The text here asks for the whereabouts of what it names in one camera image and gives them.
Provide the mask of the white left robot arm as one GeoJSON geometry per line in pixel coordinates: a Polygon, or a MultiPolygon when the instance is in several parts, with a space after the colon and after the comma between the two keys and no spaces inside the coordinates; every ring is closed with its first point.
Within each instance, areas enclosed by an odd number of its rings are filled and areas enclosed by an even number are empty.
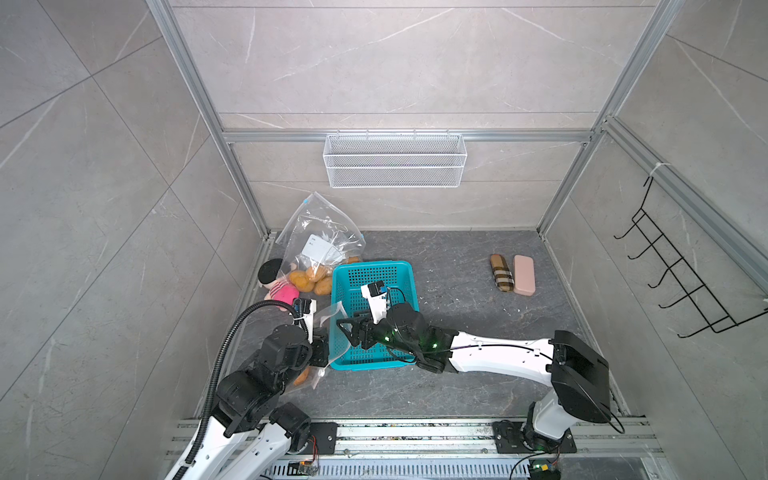
{"type": "Polygon", "coordinates": [[[310,417],[292,403],[278,402],[302,374],[328,363],[326,328],[309,335],[297,325],[276,327],[248,366],[215,387],[213,406],[166,477],[266,479],[268,469],[287,454],[308,454],[299,470],[312,470],[322,448],[310,417]]]}

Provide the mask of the long yellow potato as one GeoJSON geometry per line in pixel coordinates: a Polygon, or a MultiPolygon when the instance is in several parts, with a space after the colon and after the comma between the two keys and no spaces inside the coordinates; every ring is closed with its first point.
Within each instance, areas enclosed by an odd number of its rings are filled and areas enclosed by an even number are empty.
{"type": "Polygon", "coordinates": [[[293,385],[295,387],[299,387],[303,385],[309,378],[309,374],[311,372],[311,368],[307,367],[293,382],[293,385]]]}

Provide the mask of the pink dotted clear bag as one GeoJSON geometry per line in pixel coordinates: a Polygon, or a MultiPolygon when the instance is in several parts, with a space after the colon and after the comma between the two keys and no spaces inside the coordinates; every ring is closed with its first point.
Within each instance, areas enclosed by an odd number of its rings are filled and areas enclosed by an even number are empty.
{"type": "Polygon", "coordinates": [[[341,343],[336,346],[331,335],[338,329],[337,320],[347,318],[347,312],[341,301],[332,302],[328,307],[315,311],[311,315],[313,356],[307,368],[286,387],[286,393],[302,389],[316,389],[327,376],[330,364],[342,357],[350,348],[350,343],[341,335],[341,343]]]}

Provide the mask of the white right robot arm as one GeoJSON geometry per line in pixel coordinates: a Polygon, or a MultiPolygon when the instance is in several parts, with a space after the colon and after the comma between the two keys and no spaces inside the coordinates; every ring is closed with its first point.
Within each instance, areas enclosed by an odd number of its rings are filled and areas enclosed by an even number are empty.
{"type": "Polygon", "coordinates": [[[431,325],[400,303],[379,320],[370,314],[334,320],[331,332],[344,335],[352,348],[381,346],[392,359],[431,373],[487,372],[547,386],[516,435],[530,452],[558,450],[578,422],[625,432],[611,411],[608,361],[569,331],[538,340],[486,338],[431,325]]]}

